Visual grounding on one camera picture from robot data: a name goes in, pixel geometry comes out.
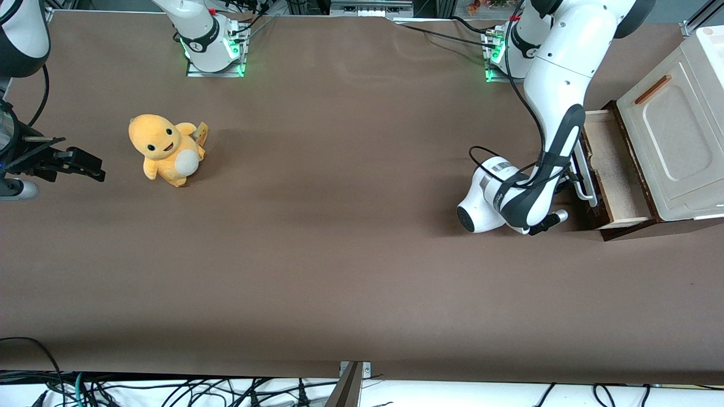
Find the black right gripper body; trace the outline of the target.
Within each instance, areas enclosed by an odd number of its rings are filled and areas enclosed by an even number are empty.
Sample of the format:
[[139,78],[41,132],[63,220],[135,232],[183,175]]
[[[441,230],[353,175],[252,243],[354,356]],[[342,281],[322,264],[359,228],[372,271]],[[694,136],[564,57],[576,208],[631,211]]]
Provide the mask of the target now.
[[56,154],[64,154],[54,148],[65,137],[31,136],[29,141],[21,136],[3,150],[3,175],[26,174],[54,182],[57,173],[70,174],[70,166]]

